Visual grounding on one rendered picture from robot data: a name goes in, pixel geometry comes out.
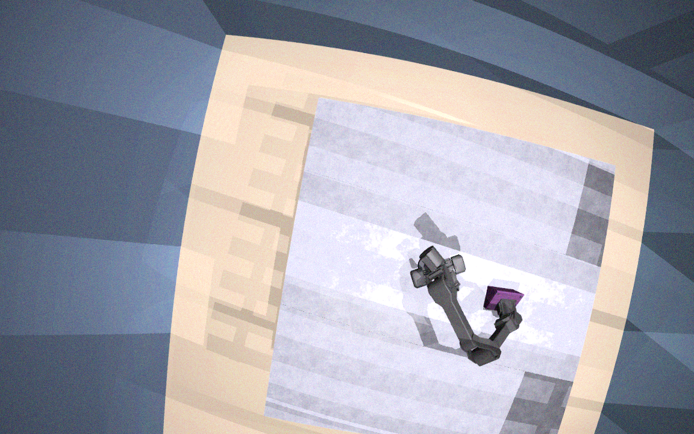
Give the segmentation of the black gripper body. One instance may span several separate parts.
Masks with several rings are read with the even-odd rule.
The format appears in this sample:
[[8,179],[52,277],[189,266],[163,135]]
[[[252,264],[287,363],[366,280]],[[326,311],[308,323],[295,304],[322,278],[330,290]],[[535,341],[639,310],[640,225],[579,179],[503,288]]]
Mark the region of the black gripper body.
[[[453,257],[451,257],[450,260],[447,260],[445,263],[445,266],[448,268],[452,268],[455,270],[455,274],[462,274],[466,270],[466,265],[464,263],[464,259],[460,254],[457,254]],[[417,268],[415,270],[410,271],[410,275],[412,277],[413,284],[415,288],[422,288],[423,286],[426,286],[426,275],[430,273],[430,270],[422,270],[422,268]]]

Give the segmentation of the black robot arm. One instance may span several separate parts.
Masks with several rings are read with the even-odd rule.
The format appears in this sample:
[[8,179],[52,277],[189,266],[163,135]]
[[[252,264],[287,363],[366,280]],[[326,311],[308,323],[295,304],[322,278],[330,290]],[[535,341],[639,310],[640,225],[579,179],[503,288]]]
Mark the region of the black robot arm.
[[489,339],[478,337],[476,333],[474,334],[457,300],[460,282],[457,280],[455,271],[445,266],[445,259],[434,245],[422,251],[419,258],[430,270],[430,273],[426,275],[428,293],[445,311],[460,341],[460,348],[466,352],[467,358],[471,362],[478,363],[478,366],[498,360],[501,355],[499,348],[509,333],[515,332],[523,321],[521,314],[517,312],[515,305],[517,300],[500,299],[496,307],[499,319],[496,319],[494,323],[495,332]]

